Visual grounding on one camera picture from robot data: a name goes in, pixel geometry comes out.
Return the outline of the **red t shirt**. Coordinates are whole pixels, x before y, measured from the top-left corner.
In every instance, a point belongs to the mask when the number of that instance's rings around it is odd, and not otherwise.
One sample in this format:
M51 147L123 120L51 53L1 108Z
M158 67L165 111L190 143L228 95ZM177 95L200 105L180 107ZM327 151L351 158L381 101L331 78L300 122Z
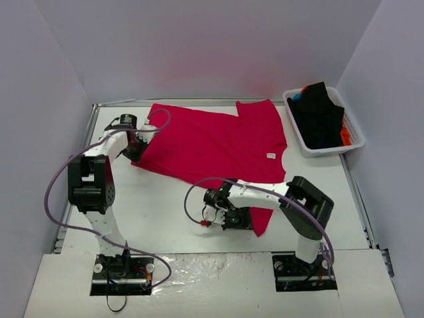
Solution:
M269 100L236 103L237 114L153 104L150 124L162 127L135 165L217 189L219 178L280 183L287 148L282 120Z

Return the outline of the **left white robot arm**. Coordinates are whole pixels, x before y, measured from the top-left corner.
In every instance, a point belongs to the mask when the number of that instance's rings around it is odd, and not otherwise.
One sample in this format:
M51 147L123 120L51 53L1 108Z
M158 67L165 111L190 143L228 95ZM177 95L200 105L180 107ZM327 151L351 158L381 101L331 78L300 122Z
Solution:
M128 276L133 260L113 212L116 190L112 163L120 155L140 160L154 137L156 127L145 120L137 129L137 117L123 114L109 124L93 147L68 164L68 199L89 221L99 243L99 261L109 264L118 277Z

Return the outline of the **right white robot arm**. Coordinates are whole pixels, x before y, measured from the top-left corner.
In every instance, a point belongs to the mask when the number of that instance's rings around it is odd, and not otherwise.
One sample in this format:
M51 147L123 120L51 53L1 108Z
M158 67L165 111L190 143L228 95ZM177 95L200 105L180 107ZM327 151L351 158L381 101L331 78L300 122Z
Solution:
M295 269L308 274L317 267L334 202L304 177L276 184L224 179L219 189L205 192L203 202L220 215L215 222L224 229L251 227L254 208L281 211L299 235L293 258Z

